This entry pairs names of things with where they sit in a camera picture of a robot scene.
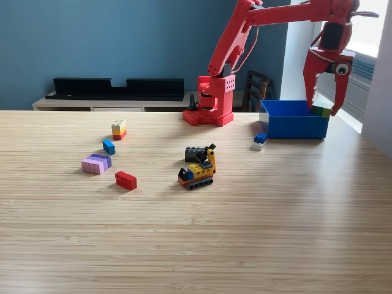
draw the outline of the blue bin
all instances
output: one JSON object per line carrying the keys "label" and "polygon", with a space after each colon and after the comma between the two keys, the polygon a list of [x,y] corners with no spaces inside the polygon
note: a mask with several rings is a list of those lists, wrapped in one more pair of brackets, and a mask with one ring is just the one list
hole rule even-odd
{"label": "blue bin", "polygon": [[260,122],[268,138],[324,139],[329,118],[312,115],[305,100],[263,100]]}

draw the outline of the red robotic arm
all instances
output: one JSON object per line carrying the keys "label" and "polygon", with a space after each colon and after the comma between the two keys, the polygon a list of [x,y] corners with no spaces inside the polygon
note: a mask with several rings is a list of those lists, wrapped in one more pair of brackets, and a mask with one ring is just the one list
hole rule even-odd
{"label": "red robotic arm", "polygon": [[[308,107],[312,106],[317,77],[324,72],[335,74],[337,83],[332,115],[335,115],[342,107],[351,74],[352,60],[355,56],[344,50],[352,35],[351,18],[356,15],[366,17],[378,17],[378,15],[372,12],[356,12],[360,6],[360,0],[310,0],[302,4],[270,8],[263,8],[261,5],[261,0],[238,0],[232,18],[209,64],[209,77],[200,77],[198,80],[201,119],[199,117],[195,120],[190,119],[191,115],[187,113],[183,115],[183,118],[189,123],[222,125],[232,120],[230,105],[232,91],[235,89],[234,73],[242,66],[255,42],[239,67],[237,69],[235,67],[239,57],[244,53],[244,46],[251,27],[294,21],[326,21],[323,31],[311,45],[313,46],[320,39],[318,48],[309,47],[304,67]],[[226,88],[219,88],[224,83],[226,83]],[[206,110],[204,106],[208,108],[209,113],[203,111]],[[225,117],[223,122],[221,119],[216,121],[217,118],[223,117]]]}

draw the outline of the blue lego brick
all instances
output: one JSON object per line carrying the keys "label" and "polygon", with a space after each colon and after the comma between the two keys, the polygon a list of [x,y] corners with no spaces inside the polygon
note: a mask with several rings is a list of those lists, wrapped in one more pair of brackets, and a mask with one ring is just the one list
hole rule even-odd
{"label": "blue lego brick", "polygon": [[267,141],[267,134],[266,133],[259,133],[255,137],[255,143],[264,144]]}
{"label": "blue lego brick", "polygon": [[116,154],[116,147],[113,145],[113,143],[110,140],[105,139],[102,141],[104,144],[104,150],[107,152],[109,155],[115,155]]}
{"label": "blue lego brick", "polygon": [[272,139],[324,139],[329,118],[312,115],[306,100],[262,100],[260,122]]}
{"label": "blue lego brick", "polygon": [[194,179],[194,173],[192,170],[188,168],[188,181]]}

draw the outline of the toy excavator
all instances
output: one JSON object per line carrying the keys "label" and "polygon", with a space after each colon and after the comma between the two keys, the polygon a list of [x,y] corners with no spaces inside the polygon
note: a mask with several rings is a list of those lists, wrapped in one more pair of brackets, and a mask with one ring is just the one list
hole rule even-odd
{"label": "toy excavator", "polygon": [[336,115],[342,107],[355,57],[353,52],[345,50],[352,35],[351,18],[357,15],[379,16],[372,12],[357,12],[360,0],[310,0],[297,5],[270,8],[264,8],[262,4],[261,0],[238,0],[232,18],[209,64],[209,76],[198,78],[198,110],[195,109],[193,102],[193,107],[183,113],[183,120],[189,124],[224,126],[233,120],[235,73],[250,55],[258,37],[257,28],[257,35],[251,49],[236,68],[239,57],[244,53],[249,31],[252,26],[276,23],[326,21],[324,29],[309,47],[305,62],[307,105],[311,109],[318,75],[328,72],[335,74],[336,81],[332,115]]}
{"label": "toy excavator", "polygon": [[214,182],[213,176],[216,172],[214,148],[214,144],[204,148],[203,156],[206,156],[208,161],[201,164],[190,164],[188,170],[180,169],[178,181],[183,187],[193,190],[211,185]]}

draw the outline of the stacked lego bricks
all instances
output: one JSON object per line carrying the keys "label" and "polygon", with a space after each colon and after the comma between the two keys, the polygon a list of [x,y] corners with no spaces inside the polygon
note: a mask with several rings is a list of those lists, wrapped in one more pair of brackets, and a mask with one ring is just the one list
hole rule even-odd
{"label": "stacked lego bricks", "polygon": [[311,108],[311,113],[313,115],[321,116],[322,118],[329,118],[332,114],[332,107],[330,104],[314,101]]}
{"label": "stacked lego bricks", "polygon": [[110,156],[92,154],[81,162],[81,169],[84,172],[96,173],[100,175],[111,167]]}
{"label": "stacked lego bricks", "polygon": [[252,145],[252,149],[255,151],[261,151],[265,145],[267,144],[267,134],[266,133],[259,133],[255,137],[255,141]]}
{"label": "stacked lego bricks", "polygon": [[127,135],[125,120],[118,119],[111,125],[113,140],[122,140]]}

